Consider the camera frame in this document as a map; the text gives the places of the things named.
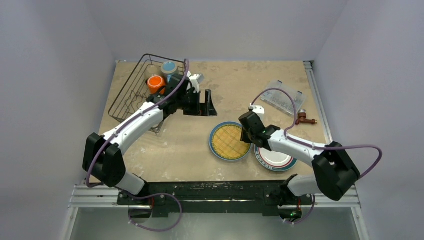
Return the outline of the blue butterfly mug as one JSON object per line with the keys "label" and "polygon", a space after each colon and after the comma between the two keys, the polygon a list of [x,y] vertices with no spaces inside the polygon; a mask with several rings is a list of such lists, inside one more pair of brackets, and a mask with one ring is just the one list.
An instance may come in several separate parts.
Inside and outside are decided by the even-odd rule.
{"label": "blue butterfly mug", "polygon": [[164,62],[160,67],[160,71],[166,84],[169,83],[169,81],[171,80],[171,77],[180,75],[179,67],[173,61]]}

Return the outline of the red translucent cup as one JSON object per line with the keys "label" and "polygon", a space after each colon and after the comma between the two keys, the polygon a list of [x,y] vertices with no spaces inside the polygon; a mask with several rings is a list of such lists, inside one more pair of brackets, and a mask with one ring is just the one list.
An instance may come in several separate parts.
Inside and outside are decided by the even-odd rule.
{"label": "red translucent cup", "polygon": [[155,94],[160,92],[161,94],[165,91],[166,81],[160,75],[153,75],[146,80],[149,92]]}

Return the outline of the white ceramic bowl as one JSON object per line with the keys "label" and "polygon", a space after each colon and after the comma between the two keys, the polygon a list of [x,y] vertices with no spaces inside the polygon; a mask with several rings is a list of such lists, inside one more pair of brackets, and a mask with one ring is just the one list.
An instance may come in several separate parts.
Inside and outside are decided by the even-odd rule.
{"label": "white ceramic bowl", "polygon": [[158,65],[149,64],[144,72],[145,79],[149,79],[153,76],[162,76],[161,67]]}

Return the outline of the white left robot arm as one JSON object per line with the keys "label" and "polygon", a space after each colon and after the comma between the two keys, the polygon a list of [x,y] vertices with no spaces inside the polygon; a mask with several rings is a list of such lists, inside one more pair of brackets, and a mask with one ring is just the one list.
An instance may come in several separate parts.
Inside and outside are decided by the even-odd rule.
{"label": "white left robot arm", "polygon": [[181,110],[186,116],[216,117],[211,90],[205,90],[204,102],[201,91],[184,75],[171,77],[166,86],[161,86],[128,119],[102,135],[92,133],[85,144],[82,168],[86,180],[95,177],[111,188],[129,193],[138,205],[149,199],[148,183],[127,170],[124,155],[127,150],[151,128]]}

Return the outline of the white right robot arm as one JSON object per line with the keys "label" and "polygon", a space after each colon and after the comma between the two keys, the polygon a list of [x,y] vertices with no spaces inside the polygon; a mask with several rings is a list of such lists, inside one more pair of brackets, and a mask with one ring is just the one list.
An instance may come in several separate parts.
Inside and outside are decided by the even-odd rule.
{"label": "white right robot arm", "polygon": [[288,204],[307,194],[323,194],[339,201],[360,178],[358,168],[338,142],[314,143],[275,125],[265,126],[253,111],[244,113],[238,120],[242,125],[242,142],[286,154],[312,167],[312,174],[294,174],[284,181],[280,196]]}

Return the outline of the striped rim white plate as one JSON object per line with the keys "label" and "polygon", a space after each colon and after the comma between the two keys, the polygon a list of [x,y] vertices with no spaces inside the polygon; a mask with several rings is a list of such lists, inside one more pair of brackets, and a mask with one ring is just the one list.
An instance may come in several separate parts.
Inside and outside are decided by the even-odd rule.
{"label": "striped rim white plate", "polygon": [[254,146],[254,154],[258,162],[266,169],[273,172],[286,172],[292,169],[297,159],[285,153],[269,151],[265,148]]}

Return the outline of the clear plastic screw box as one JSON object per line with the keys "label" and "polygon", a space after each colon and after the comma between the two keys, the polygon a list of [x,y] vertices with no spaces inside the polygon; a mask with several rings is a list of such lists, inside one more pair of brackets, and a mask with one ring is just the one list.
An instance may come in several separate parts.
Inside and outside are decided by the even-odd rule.
{"label": "clear plastic screw box", "polygon": [[[292,87],[289,87],[288,85],[284,84],[280,80],[271,81],[265,87],[265,90],[270,89],[270,88],[278,88],[278,89],[281,89],[281,90],[287,92],[290,95],[290,97],[292,98],[297,111],[300,111],[302,109],[302,106],[303,106],[303,104],[304,104],[304,102],[306,101],[306,98],[307,98],[307,96],[303,92],[295,90]],[[295,113],[293,105],[292,105],[289,97],[281,91],[269,90],[269,91],[263,93],[260,96],[260,99],[263,102],[268,103],[269,105],[275,107],[276,109],[280,110],[281,112],[283,112],[287,115],[293,116],[294,113]]]}

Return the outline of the brown pipe fitting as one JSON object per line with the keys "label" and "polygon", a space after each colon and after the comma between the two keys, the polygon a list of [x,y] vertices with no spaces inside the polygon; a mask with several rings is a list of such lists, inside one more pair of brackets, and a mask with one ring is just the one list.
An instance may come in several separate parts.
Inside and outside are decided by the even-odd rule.
{"label": "brown pipe fitting", "polygon": [[295,125],[299,124],[310,124],[310,125],[316,125],[318,121],[316,119],[308,119],[306,112],[299,112],[297,114],[297,119],[295,121]]}

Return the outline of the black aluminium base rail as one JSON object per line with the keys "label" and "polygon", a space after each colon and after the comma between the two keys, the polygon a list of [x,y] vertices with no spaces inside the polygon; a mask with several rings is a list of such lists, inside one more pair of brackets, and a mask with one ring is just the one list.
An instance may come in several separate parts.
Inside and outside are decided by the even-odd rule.
{"label": "black aluminium base rail", "polygon": [[300,219],[311,206],[355,208],[360,206],[355,187],[339,200],[322,193],[288,197],[283,181],[152,182],[148,199],[137,200],[115,188],[85,185],[74,187],[70,207],[128,209],[132,218],[167,218],[179,212],[197,214],[261,214],[264,217]]}

